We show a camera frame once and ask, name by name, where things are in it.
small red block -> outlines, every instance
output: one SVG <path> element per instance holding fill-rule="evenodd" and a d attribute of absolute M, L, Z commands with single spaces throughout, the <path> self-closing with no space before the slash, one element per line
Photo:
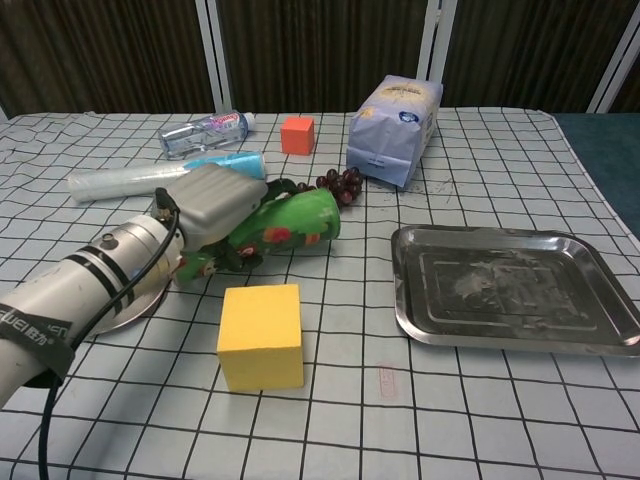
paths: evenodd
<path fill-rule="evenodd" d="M 312 117 L 289 117 L 280 127 L 282 153 L 309 155 L 314 141 Z"/>

grid tablecloth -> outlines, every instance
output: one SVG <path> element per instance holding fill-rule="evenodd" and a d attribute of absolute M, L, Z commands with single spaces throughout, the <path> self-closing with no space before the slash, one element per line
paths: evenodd
<path fill-rule="evenodd" d="M 311 156 L 279 152 L 287 116 L 257 115 L 236 148 L 296 181 L 344 167 L 351 115 L 314 115 Z M 69 172 L 154 163 L 156 130 L 189 118 L 1 124 L 2 289 L 150 204 L 79 206 Z M 173 289 L 151 321 L 83 344 L 55 409 L 52 478 L 640 478 L 640 362 L 425 346 L 396 326 L 389 239 L 416 223 L 572 232 L 640 300 L 638 242 L 552 117 L 442 109 L 438 127 L 409 188 L 367 181 L 339 239 Z M 230 394 L 215 353 L 224 289 L 280 283 L 301 288 L 305 387 Z M 0 478 L 37 478 L 45 395 L 23 388 L 0 411 Z"/>

bottle cap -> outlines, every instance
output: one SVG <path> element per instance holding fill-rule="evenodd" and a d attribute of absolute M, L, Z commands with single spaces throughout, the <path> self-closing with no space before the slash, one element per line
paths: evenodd
<path fill-rule="evenodd" d="M 247 129 L 249 129 L 249 131 L 254 130 L 256 128 L 255 115 L 251 112 L 246 112 L 243 115 L 244 115 L 244 119 L 247 121 Z"/>

stainless steel tray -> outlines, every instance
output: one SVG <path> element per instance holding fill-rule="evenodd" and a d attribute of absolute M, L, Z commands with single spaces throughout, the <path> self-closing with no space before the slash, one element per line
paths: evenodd
<path fill-rule="evenodd" d="M 412 226 L 391 238 L 396 318 L 424 343 L 640 355 L 640 313 L 560 232 Z"/>

yellow foam block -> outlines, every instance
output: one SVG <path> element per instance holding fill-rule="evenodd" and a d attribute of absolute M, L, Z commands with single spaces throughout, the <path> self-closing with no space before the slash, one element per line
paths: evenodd
<path fill-rule="evenodd" d="M 303 386 L 298 285 L 227 288 L 218 359 L 231 391 Z"/>

